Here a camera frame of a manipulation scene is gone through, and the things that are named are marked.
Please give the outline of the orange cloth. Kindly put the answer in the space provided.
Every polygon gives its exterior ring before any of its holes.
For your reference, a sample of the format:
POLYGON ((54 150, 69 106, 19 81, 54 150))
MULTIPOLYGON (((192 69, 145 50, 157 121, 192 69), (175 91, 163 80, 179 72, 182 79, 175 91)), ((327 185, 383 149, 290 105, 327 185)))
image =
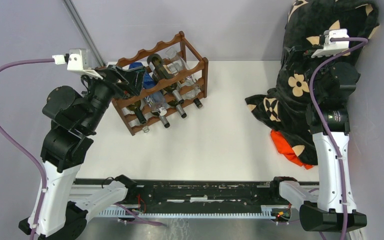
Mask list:
POLYGON ((290 162, 300 167, 304 167, 306 170, 309 170, 315 166, 314 164, 307 164, 301 161, 301 155, 305 150, 304 145, 290 146, 281 132, 275 131, 273 129, 270 131, 270 137, 277 152, 283 155, 290 162))

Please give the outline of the aluminium corner profile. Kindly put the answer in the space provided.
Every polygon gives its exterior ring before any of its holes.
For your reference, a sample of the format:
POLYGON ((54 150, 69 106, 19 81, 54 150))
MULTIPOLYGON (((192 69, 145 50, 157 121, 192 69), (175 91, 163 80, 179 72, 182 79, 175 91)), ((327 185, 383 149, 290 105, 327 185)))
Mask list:
POLYGON ((88 49, 90 50, 91 55, 93 56, 96 63, 100 67, 105 66, 107 63, 105 62, 100 51, 98 50, 91 34, 89 33, 84 21, 82 20, 80 13, 78 12, 77 8, 75 7, 74 2, 72 0, 62 0, 62 3, 64 4, 65 8, 67 9, 68 14, 72 18, 77 30, 81 34, 83 40, 85 41, 85 43, 86 43, 88 49))

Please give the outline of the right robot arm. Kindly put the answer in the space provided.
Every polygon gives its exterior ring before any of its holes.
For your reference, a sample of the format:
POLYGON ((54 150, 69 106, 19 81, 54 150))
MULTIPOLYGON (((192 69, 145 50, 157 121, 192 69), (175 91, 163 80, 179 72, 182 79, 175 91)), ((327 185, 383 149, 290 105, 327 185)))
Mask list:
POLYGON ((288 200, 297 207, 305 231, 350 232, 367 225, 367 216, 358 212, 354 201, 348 167, 351 128, 346 104, 361 75, 347 62, 332 61, 311 81, 323 61, 313 58, 312 53, 300 46, 286 48, 282 66, 304 63, 304 81, 314 95, 307 106, 306 121, 317 154, 319 192, 312 195, 294 178, 286 177, 269 189, 268 196, 275 204, 288 200))

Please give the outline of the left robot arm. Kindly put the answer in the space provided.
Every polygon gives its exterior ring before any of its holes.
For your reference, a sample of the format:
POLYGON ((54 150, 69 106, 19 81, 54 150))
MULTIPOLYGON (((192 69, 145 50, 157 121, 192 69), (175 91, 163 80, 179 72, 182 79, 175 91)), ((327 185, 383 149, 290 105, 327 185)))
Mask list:
POLYGON ((46 99, 42 113, 50 118, 51 128, 45 136, 40 157, 45 177, 44 189, 38 193, 30 217, 19 222, 19 229, 40 240, 74 240, 88 222, 111 205, 133 203, 137 190, 133 182, 120 175, 107 187, 82 200, 69 199, 86 154, 93 144, 92 135, 114 98, 138 96, 143 89, 144 66, 123 69, 117 65, 83 74, 87 90, 78 93, 63 85, 46 99))

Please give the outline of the clear square bottle black cap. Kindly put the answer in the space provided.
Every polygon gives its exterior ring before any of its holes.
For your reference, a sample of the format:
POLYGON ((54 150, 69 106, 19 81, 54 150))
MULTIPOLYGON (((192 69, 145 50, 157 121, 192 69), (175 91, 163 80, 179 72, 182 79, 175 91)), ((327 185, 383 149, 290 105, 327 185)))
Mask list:
POLYGON ((187 99, 193 100, 194 104, 198 109, 203 107, 202 102, 198 98, 198 94, 201 92, 201 88, 197 84, 197 80, 193 74, 181 79, 180 81, 177 82, 177 84, 179 88, 184 86, 192 87, 192 89, 187 93, 185 93, 184 95, 187 97, 187 99))

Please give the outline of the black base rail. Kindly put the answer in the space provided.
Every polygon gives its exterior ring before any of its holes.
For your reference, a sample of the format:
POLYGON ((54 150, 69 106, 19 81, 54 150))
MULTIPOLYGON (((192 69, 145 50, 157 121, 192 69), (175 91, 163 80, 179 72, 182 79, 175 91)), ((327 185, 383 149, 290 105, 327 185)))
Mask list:
POLYGON ((275 193, 274 181, 137 180, 119 204, 105 207, 99 217, 268 219, 289 203, 275 193))

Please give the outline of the brown wooden wine rack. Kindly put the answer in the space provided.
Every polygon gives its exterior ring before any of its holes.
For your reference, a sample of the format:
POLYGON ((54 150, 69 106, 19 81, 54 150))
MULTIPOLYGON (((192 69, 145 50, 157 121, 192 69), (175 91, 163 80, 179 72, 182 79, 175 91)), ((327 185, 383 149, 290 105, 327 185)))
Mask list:
POLYGON ((200 86, 201 92, 197 95, 199 100, 207 97, 208 87, 208 59, 202 57, 197 50, 185 38, 182 31, 177 33, 171 41, 159 41, 155 47, 146 50, 140 49, 132 58, 120 58, 116 65, 119 67, 144 66, 146 73, 143 78, 143 88, 141 94, 130 99, 112 100, 115 110, 118 112, 125 126, 132 136, 142 131, 143 126, 150 126, 156 122, 160 122, 165 128, 170 127, 167 116, 177 113, 174 107, 168 105, 168 102, 175 100, 175 97, 164 90, 165 87, 176 83, 177 90, 184 99, 181 106, 186 107, 194 104, 192 99, 187 99, 185 93, 192 90, 190 86, 179 88, 178 82, 187 76, 194 75, 197 84, 200 86), (147 58, 152 54, 159 54, 165 65, 174 74, 172 79, 161 79, 156 81, 155 75, 150 69, 147 58), (141 111, 147 119, 146 124, 140 125, 134 112, 127 109, 127 106, 141 100, 141 111))

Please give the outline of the black floral blanket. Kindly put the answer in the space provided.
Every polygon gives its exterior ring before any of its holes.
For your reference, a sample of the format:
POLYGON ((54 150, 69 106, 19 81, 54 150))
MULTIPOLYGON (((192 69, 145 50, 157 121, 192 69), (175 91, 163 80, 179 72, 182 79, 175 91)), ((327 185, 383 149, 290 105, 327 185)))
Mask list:
POLYGON ((245 102, 257 120, 281 132, 291 147, 305 146, 302 162, 318 163, 306 111, 311 103, 309 80, 321 59, 290 61, 290 49, 319 45, 326 30, 347 29, 351 37, 370 39, 378 27, 379 7, 373 0, 295 0, 291 4, 276 84, 245 102))

